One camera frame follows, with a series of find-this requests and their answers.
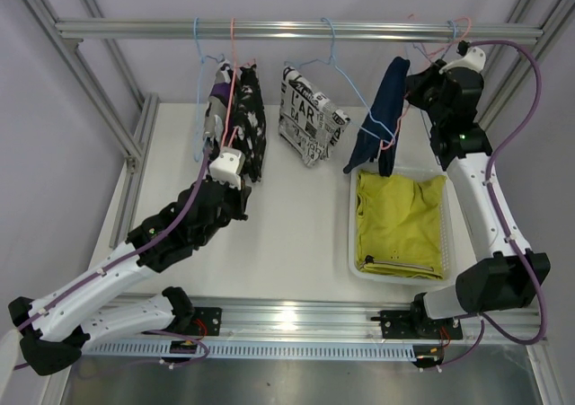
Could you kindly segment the navy blue trousers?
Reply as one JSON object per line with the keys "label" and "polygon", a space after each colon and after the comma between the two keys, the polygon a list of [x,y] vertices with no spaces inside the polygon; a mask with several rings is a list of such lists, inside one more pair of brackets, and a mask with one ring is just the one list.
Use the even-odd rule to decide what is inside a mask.
{"label": "navy blue trousers", "polygon": [[394,170],[394,162],[399,135],[398,120],[403,114],[406,76],[411,62],[403,57],[395,57],[387,67],[376,92],[376,97],[356,136],[344,174],[363,163],[377,160],[378,172],[389,177]]}

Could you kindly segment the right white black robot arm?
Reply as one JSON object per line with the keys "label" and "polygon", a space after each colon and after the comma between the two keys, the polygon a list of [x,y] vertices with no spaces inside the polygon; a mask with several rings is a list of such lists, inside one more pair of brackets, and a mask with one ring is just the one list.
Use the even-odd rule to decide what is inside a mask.
{"label": "right white black robot arm", "polygon": [[519,231],[499,185],[495,153],[474,121],[484,86],[480,68],[439,59],[406,83],[408,102],[431,122],[430,146],[454,185],[475,257],[452,286],[416,297],[420,308],[409,315],[411,331],[425,338],[441,320],[486,316],[532,302],[539,305],[544,331],[542,284],[551,263]]}

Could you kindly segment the yellow-green trousers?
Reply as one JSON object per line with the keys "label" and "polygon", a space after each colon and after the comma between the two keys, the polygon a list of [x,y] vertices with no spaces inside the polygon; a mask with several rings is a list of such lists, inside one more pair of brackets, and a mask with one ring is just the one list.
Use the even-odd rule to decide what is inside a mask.
{"label": "yellow-green trousers", "polygon": [[355,265],[372,275],[442,280],[441,205],[446,178],[417,181],[360,171]]}

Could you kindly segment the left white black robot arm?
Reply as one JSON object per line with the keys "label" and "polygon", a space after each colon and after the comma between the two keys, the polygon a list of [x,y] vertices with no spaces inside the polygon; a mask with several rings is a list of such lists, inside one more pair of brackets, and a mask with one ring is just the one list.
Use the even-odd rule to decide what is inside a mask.
{"label": "left white black robot arm", "polygon": [[57,373],[103,342],[159,330],[184,334],[195,308],[184,290],[168,286],[140,304],[106,309],[132,286],[156,277],[208,244],[233,220],[243,221],[252,190],[209,177],[148,217],[108,258],[57,291],[38,299],[18,297],[8,309],[21,333],[25,362],[40,376]]}

